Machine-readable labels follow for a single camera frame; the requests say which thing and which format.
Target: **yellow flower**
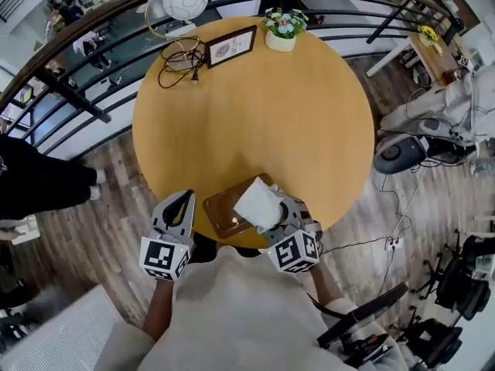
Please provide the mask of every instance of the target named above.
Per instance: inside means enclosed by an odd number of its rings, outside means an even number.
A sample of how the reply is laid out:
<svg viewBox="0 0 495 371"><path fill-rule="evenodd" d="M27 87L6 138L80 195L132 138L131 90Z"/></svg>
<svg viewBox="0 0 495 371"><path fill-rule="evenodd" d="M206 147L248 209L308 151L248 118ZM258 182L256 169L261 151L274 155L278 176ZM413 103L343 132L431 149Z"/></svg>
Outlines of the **yellow flower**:
<svg viewBox="0 0 495 371"><path fill-rule="evenodd" d="M439 41L438 35L429 26L418 26L418 31L431 41Z"/></svg>

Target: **electrical cable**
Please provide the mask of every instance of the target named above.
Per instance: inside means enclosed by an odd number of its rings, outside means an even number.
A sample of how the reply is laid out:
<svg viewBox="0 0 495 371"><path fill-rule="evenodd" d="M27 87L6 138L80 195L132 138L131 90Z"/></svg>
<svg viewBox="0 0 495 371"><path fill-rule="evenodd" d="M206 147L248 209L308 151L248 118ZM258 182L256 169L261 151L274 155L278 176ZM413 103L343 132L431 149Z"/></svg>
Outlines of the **electrical cable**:
<svg viewBox="0 0 495 371"><path fill-rule="evenodd" d="M409 206L412 204L412 201L413 201L413 199L414 199L414 197L415 197L415 195L416 195L416 192L418 191L419 186L420 186L420 185L421 185L421 183L422 183L423 177L425 176L425 172L426 172L426 168L423 168L423 171L422 171L422 173L421 173L421 175L420 175L420 177L419 177L419 180L418 180L418 184L416 185L415 190L414 190L414 192L412 193L411 198L409 199L409 202L408 202L407 206L405 207L405 209L404 209L404 212L403 212L403 213L400 213L400 199L399 199L398 194L397 194L394 190L385 190L385 189L384 189L385 182L387 181L387 176L385 176L385 178L384 178L384 182L383 182L383 184L382 184L381 189L379 189L379 188L375 185L375 183L373 182L373 186L375 187L375 189L377 189L377 191L378 191L378 192L382 192L382 193L390 193L390 192L391 192L391 193L393 193L393 194L395 195L395 197L396 197L396 198L397 198L397 200L398 200L397 211L396 211L396 213L395 213L395 214L396 214L396 215L398 215L398 216L400 216L400 219L399 219L399 220L397 221L397 223L395 224L394 229L391 231L390 235L387 235L387 236L385 236L385 237L378 237L378 238L376 238L376 239L372 239L372 240L367 240L367 241L365 241L365 242L349 243L349 244L347 244L347 245L345 245L345 246L333 247L333 248L331 248L331 249L328 249L328 250L325 250L325 251L321 252L319 255L320 255L320 256L323 256L323 255L325 255L325 254L327 254L327 253L332 253L332 252L333 252L333 251L335 251L335 250L346 249L346 248L348 248L348 247L355 247L355 246L360 246L360 245L363 245L363 244L375 243L375 242L378 242L379 240L383 240L383 239L387 239L387 240L392 239L392 240L393 240L393 239L394 239L393 235L394 235L395 230L398 228L398 226L400 225L401 221L402 221L404 218L407 218L407 219L409 220L409 225L408 225L408 226L406 226L406 227L404 227L404 228L402 228L401 230L399 230L398 235L397 235L397 239L398 239L398 238L400 238L400 237L401 237L401 235L402 235L402 233L403 233L404 231L408 230L409 228L412 228L412 221L411 221L411 218L410 218L410 217L409 217L406 213L408 212L408 210L409 210ZM384 286L385 286L385 284L386 284L386 282L387 282L387 277L388 277L388 273L389 273L389 271L390 271L390 266L391 266L392 261L393 261L393 259L394 259L394 254L395 254L395 249L394 249L394 248L392 248L392 257L391 257L391 260L390 260L390 263L389 263L389 261L388 261L388 252L387 252L387 270L385 271L384 282L383 282L383 284L381 285L380 293L378 294L378 296L380 296L380 295L381 295L381 292L383 291Z"/></svg>
<svg viewBox="0 0 495 371"><path fill-rule="evenodd" d="M395 249L392 249L392 257L390 259L390 263L388 262L388 252L387 252L387 270L385 271L384 282L381 284L380 291L378 292L378 297L381 296L381 292L384 290L385 283L387 282L388 271L390 270L390 266L392 265L392 261L394 260Z"/></svg>
<svg viewBox="0 0 495 371"><path fill-rule="evenodd" d="M201 51L199 51L198 48L199 48L199 46L204 46L204 43L202 41L198 41L196 46L193 49L191 49L190 51L177 51L177 52L172 53L170 56L163 56L163 53L171 45L173 45L173 43L170 43L169 45L167 45L162 50L162 52L160 53L160 56L165 60L165 62L163 63L163 68L160 70L160 73L158 75L159 86L163 89L166 89L166 90L169 88L172 88L175 85L177 85L180 81L182 81L192 71L194 72L192 80L194 83L196 83L199 79L198 78L198 70L204 64L204 58L205 58L205 55ZM178 63L178 62L182 62L182 61L187 61L189 59L191 61L190 62L191 68L188 70L185 70L184 74L175 83L172 83L171 85L167 85L167 86L162 83L162 75L164 73L181 73L184 71L184 70L178 71L178 70L172 69L172 67L169 65L169 62Z"/></svg>

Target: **round wooden table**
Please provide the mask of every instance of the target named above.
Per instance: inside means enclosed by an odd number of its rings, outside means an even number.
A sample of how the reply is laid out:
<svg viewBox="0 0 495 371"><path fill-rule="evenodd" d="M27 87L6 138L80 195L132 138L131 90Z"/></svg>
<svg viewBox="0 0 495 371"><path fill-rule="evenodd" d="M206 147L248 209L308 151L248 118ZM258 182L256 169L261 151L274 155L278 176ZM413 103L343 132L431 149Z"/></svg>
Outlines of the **round wooden table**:
<svg viewBox="0 0 495 371"><path fill-rule="evenodd" d="M203 201L267 172L306 202L323 228L360 195L374 149L366 95L346 62L310 33L290 53L265 45L260 19L211 22L193 34L203 41L258 24L253 51L199 71L171 89L159 86L159 57L136 100L133 138L142 173L159 201L182 189L196 193L194 230L217 236ZM162 82L177 75L166 73ZM266 247L254 229L222 243Z"/></svg>

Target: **white flower pot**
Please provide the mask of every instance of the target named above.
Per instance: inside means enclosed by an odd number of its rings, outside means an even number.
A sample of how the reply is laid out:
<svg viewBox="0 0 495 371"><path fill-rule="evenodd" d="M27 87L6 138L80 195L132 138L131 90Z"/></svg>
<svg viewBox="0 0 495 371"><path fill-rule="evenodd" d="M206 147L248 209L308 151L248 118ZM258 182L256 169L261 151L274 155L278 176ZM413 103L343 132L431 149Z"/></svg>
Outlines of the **white flower pot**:
<svg viewBox="0 0 495 371"><path fill-rule="evenodd" d="M426 38L426 36L422 33L419 33L419 41L422 42L424 46L432 46L432 42Z"/></svg>
<svg viewBox="0 0 495 371"><path fill-rule="evenodd" d="M295 46L295 36L292 39L281 39L269 29L266 33L265 44L268 48L283 53L291 52Z"/></svg>

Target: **framed picture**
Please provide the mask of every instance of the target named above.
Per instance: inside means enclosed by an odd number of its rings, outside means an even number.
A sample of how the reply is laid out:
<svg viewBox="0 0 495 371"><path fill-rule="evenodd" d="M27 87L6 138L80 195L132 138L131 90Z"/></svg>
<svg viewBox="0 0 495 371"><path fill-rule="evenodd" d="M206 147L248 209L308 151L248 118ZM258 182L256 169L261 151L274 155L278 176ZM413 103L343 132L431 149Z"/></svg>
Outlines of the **framed picture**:
<svg viewBox="0 0 495 371"><path fill-rule="evenodd" d="M208 69L253 50L256 25L218 37L206 43Z"/></svg>

